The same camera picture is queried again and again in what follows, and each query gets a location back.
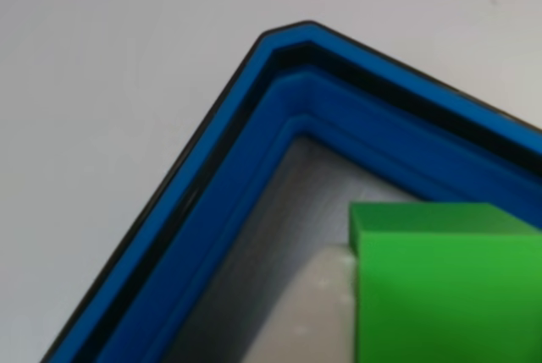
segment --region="blue plastic container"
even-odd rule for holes
[[[159,361],[292,139],[542,227],[542,136],[322,25],[262,34],[43,361]]]

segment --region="green cube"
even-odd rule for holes
[[[487,204],[355,204],[357,361],[542,362],[542,236]]]

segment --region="white surface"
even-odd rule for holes
[[[309,18],[542,126],[540,0],[0,0],[0,361],[42,356],[258,34]]]

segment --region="gray container bottom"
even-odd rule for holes
[[[418,199],[296,140],[163,362],[239,362],[296,271],[322,246],[347,242],[351,201]]]

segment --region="white object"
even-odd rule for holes
[[[286,288],[243,363],[352,363],[356,258],[319,251]]]

